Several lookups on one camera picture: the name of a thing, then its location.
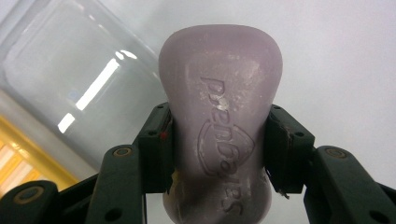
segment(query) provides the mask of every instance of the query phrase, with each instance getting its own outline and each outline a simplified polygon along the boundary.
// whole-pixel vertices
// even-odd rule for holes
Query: white background
[[[279,45],[283,77],[274,103],[316,137],[352,152],[372,177],[396,188],[396,2],[101,0],[158,55],[182,28],[211,23],[259,28]],[[161,195],[149,223],[172,223]],[[263,223],[307,223],[301,195],[273,194]]]

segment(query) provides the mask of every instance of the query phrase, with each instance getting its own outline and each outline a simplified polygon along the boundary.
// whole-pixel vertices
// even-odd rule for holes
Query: screw head
[[[328,155],[338,159],[344,159],[347,157],[347,154],[338,148],[326,148],[325,151]]]
[[[14,203],[26,204],[33,202],[38,199],[44,192],[44,188],[41,186],[32,186],[27,189],[23,189],[17,193],[14,197]]]
[[[130,154],[132,154],[132,150],[128,147],[121,147],[113,152],[113,156],[116,156],[116,157],[125,157]]]

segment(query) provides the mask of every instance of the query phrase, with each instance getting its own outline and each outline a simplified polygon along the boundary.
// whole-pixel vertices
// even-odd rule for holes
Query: purple soap bar
[[[264,123],[282,73],[269,35],[203,25],[171,35],[160,77],[175,122],[173,186],[163,195],[175,223],[258,223],[271,204],[263,170]]]

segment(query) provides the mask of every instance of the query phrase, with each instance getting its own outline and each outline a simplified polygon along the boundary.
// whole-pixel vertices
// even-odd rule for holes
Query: yellow object
[[[58,190],[66,189],[78,182],[58,162],[51,158],[33,141],[28,139],[22,132],[0,116],[0,150],[10,146],[15,151],[12,158],[7,161],[0,170],[0,185],[18,166],[25,160],[33,166],[33,170],[26,175],[21,183],[38,179],[40,176],[57,184]]]

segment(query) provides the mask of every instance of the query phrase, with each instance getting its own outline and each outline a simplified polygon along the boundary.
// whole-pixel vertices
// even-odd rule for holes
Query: clear plastic container
[[[0,88],[99,168],[166,101],[156,55],[93,0],[10,9],[0,23]]]

